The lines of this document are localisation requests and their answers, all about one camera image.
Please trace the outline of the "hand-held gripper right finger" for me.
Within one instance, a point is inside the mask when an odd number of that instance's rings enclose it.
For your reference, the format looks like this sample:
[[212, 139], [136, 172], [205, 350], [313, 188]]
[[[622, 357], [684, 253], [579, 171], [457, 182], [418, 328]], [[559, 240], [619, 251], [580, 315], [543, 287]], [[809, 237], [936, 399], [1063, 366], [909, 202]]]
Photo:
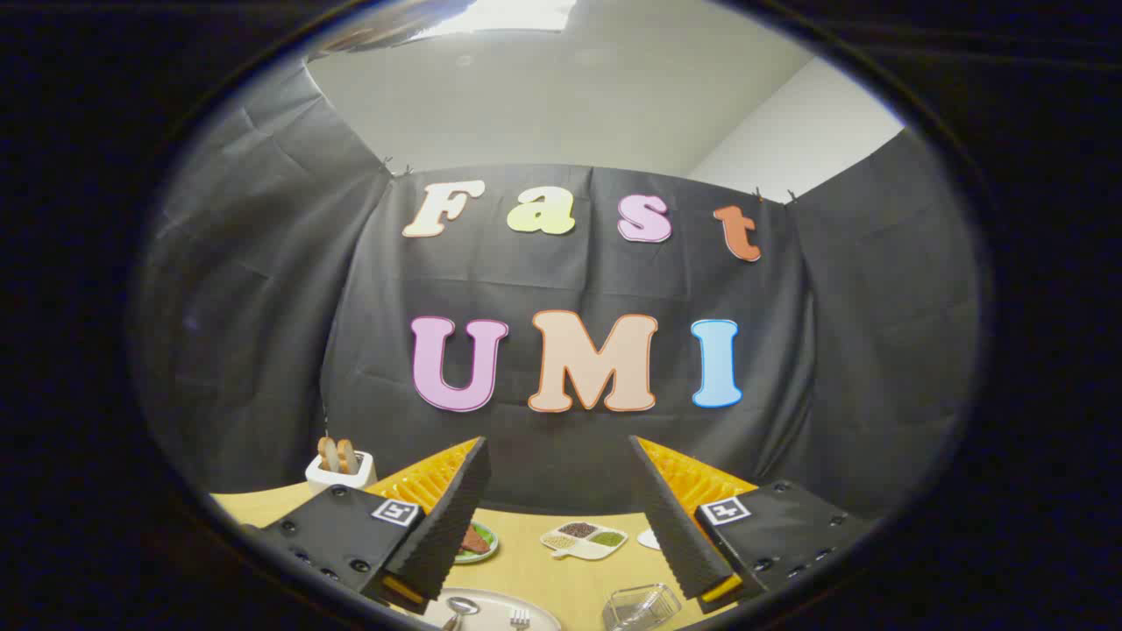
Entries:
[[629, 436], [634, 495], [686, 598], [705, 613], [801, 582], [872, 522], [787, 479], [749, 483]]

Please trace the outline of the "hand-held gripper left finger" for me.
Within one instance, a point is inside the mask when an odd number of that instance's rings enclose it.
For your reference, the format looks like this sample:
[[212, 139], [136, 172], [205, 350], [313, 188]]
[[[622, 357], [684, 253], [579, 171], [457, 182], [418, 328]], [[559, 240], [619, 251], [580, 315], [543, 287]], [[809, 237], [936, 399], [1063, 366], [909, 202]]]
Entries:
[[444, 587], [493, 476], [482, 436], [366, 488], [329, 485], [250, 534], [302, 571], [421, 614]]

